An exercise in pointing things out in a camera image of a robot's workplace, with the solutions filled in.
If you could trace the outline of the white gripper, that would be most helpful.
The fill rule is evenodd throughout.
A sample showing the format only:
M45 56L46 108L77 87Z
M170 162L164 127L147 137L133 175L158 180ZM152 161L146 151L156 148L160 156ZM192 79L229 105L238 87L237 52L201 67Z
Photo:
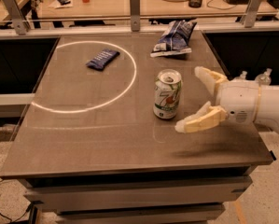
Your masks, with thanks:
M254 120L259 92L257 82L229 81L225 75L203 66L197 66L194 74L211 95L216 95L217 105L206 102L195 114L179 120L174 126L177 132L196 133L212 129L226 119L238 124Z

